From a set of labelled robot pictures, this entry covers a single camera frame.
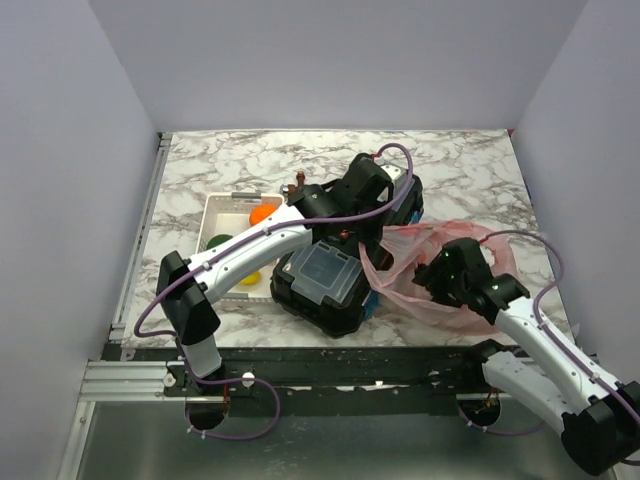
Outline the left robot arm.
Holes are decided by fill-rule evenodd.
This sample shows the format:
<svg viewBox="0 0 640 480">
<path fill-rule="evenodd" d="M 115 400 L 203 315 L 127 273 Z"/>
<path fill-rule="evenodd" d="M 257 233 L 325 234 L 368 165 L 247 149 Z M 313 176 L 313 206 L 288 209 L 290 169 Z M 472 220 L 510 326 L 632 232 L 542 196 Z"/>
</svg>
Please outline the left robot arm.
<svg viewBox="0 0 640 480">
<path fill-rule="evenodd" d="M 222 358 L 215 339 L 221 321 L 213 306 L 232 287 L 272 261 L 319 241 L 373 239 L 412 180 L 411 166 L 377 163 L 375 156 L 359 154 L 331 188 L 300 186 L 287 204 L 221 245 L 189 258 L 167 254 L 155 302 L 190 365 L 188 384 L 201 395 L 221 385 Z"/>
</svg>

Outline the orange fake tangerine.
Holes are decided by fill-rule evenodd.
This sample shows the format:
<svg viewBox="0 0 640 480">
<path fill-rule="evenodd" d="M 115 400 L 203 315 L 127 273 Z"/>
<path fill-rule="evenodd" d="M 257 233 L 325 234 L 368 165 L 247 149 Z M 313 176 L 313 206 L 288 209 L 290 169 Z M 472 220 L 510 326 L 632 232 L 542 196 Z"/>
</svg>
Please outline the orange fake tangerine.
<svg viewBox="0 0 640 480">
<path fill-rule="evenodd" d="M 277 207 L 272 204 L 261 204 L 251 210 L 249 214 L 249 224 L 255 226 L 267 219 L 271 214 L 277 210 Z"/>
</svg>

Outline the pink plastic bag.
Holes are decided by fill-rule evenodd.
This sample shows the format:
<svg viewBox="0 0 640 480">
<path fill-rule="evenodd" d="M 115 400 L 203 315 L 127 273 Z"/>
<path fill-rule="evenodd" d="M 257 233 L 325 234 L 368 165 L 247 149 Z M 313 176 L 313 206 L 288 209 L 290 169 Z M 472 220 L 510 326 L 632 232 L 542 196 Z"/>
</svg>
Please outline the pink plastic bag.
<svg viewBox="0 0 640 480">
<path fill-rule="evenodd" d="M 378 246 L 390 260 L 376 267 L 364 244 L 358 246 L 362 269 L 371 289 L 397 310 L 442 331 L 468 336 L 497 332 L 485 318 L 462 304 L 455 306 L 455 289 L 470 284 L 469 275 L 452 260 L 440 260 L 445 244 L 461 238 L 480 241 L 480 256 L 493 276 L 518 275 L 514 252 L 504 237 L 467 220 L 422 221 L 383 229 Z"/>
</svg>

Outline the green fake fruit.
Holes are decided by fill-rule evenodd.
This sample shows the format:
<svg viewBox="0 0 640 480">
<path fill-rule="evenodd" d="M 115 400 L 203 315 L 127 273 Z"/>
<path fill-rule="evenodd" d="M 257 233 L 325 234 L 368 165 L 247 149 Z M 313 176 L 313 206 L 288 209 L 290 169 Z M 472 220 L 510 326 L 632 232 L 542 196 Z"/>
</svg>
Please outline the green fake fruit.
<svg viewBox="0 0 640 480">
<path fill-rule="evenodd" d="M 221 244 L 224 244 L 225 242 L 231 240 L 232 238 L 233 236 L 230 234 L 226 234 L 226 233 L 217 234 L 208 240 L 208 242 L 206 243 L 205 249 L 209 250 L 209 249 L 216 248 Z"/>
</svg>

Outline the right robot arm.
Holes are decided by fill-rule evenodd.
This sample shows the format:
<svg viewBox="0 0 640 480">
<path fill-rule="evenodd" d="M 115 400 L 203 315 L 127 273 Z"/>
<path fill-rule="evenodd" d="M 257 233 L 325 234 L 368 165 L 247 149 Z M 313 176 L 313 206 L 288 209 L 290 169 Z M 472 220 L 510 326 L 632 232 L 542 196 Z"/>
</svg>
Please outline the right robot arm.
<svg viewBox="0 0 640 480">
<path fill-rule="evenodd" d="M 639 451 L 639 384 L 623 383 L 568 340 L 512 275 L 492 272 L 481 243 L 446 243 L 415 284 L 441 305 L 466 307 L 513 339 L 535 362 L 530 367 L 495 341 L 477 346 L 460 367 L 469 390 L 494 387 L 519 401 L 560 437 L 564 450 L 593 476 Z"/>
</svg>

